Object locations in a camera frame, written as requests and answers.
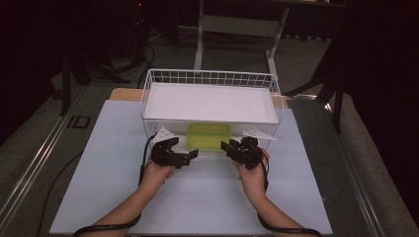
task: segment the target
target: gray carpet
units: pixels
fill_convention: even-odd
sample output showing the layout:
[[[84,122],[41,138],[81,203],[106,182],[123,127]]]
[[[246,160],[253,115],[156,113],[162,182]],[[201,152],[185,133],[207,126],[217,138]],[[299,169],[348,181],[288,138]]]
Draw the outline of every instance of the gray carpet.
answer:
[[[196,39],[181,38],[179,46],[170,43],[151,42],[155,50],[153,66],[156,68],[192,69],[196,51]],[[206,45],[204,50],[203,69],[236,70],[267,72],[262,46],[270,47],[270,41],[260,41],[234,46],[222,43]],[[317,63],[328,46],[327,41],[282,39],[275,56],[280,87],[282,91],[293,89],[307,82]],[[147,57],[152,52],[147,50]],[[124,78],[130,84],[116,84],[97,77],[90,87],[82,88],[83,94],[77,102],[73,116],[90,117],[88,128],[66,128],[48,160],[45,162],[38,178],[17,210],[4,236],[34,236],[39,227],[42,205],[47,189],[61,168],[73,156],[82,151],[90,132],[112,90],[118,87],[136,87],[137,79],[143,67]],[[315,95],[319,87],[310,89],[306,94]],[[324,109],[310,100],[293,100],[291,102],[314,175],[322,195],[334,231],[333,236],[373,236],[359,208],[356,195],[352,189],[345,168],[339,141],[346,144],[346,152],[351,157],[360,179],[371,199],[377,218],[382,226],[383,236],[419,236],[417,226],[413,223],[401,198],[380,160],[367,130],[358,117],[351,98],[345,96],[342,116],[343,134],[338,135],[331,129],[324,129],[330,123]],[[48,100],[40,109],[0,147],[0,201],[7,199],[26,167],[48,136],[58,120],[60,102]],[[58,180],[53,195],[49,199],[42,226],[41,236],[48,234],[60,201],[71,180],[77,160],[73,162]]]

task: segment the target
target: human arm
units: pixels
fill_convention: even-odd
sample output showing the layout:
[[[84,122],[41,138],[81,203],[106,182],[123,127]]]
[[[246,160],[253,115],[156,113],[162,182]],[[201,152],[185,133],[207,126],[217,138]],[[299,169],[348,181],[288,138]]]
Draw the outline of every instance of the human arm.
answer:
[[[138,189],[111,212],[98,220],[94,225],[123,224],[135,220],[142,213],[147,204],[154,198],[165,180],[170,178],[173,173],[174,167],[160,167],[154,162],[149,163],[144,170],[144,175]],[[123,237],[126,236],[126,234],[127,229],[122,229],[90,232],[80,236]]]
[[[267,164],[269,154],[262,150],[264,154],[264,164]],[[240,175],[243,191],[258,214],[268,223],[277,228],[303,228],[295,220],[287,216],[274,203],[272,203],[265,193],[265,173],[264,167],[259,164],[251,170],[247,170],[242,164],[233,162]],[[273,232],[276,237],[310,237],[309,234],[285,234]]]

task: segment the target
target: metal wire grid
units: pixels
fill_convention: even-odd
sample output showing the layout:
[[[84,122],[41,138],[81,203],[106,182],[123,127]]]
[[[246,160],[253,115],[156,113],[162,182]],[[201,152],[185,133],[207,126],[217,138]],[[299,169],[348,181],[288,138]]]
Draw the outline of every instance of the metal wire grid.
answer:
[[[146,76],[140,100],[140,112],[142,118],[144,118],[151,85],[154,82],[268,88],[273,100],[274,107],[277,109],[278,120],[281,121],[282,118],[284,100],[281,96],[278,79],[273,74],[235,71],[150,69],[148,70]],[[158,122],[149,120],[144,120],[143,122],[148,137],[157,132]],[[277,128],[277,124],[257,124],[257,129],[259,131],[271,135],[275,134]],[[270,140],[265,139],[261,141],[260,145],[264,148],[267,148],[269,142]]]

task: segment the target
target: white wire basket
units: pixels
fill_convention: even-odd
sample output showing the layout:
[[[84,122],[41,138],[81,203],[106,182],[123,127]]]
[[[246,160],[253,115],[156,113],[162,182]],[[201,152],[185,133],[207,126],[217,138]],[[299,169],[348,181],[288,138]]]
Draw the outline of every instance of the white wire basket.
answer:
[[[228,123],[238,141],[249,129],[275,136],[283,108],[277,77],[252,72],[150,69],[140,100],[147,136],[164,126],[180,143],[192,122]],[[266,149],[270,141],[259,145]],[[190,149],[183,146],[179,151]]]

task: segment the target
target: dark background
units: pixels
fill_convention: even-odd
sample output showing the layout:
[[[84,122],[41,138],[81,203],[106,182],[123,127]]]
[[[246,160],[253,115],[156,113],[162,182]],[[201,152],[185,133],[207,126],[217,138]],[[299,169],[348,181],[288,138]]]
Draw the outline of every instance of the dark background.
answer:
[[[0,144],[52,95],[50,78],[61,70],[63,36],[98,62],[109,64],[111,56],[129,56],[127,38],[134,22],[130,3],[0,2]],[[271,19],[279,18],[275,13],[282,8],[266,13],[243,4],[239,10],[225,11],[223,4],[214,2],[208,11]],[[148,6],[148,23],[174,42],[178,24],[197,24],[198,1],[160,0]],[[300,36],[301,40],[333,38],[314,79],[336,68],[348,73],[345,92],[352,96],[388,172],[418,223],[419,197],[414,188],[419,182],[416,9],[415,1],[354,1],[340,29],[341,12],[295,9],[290,11],[285,35]]]

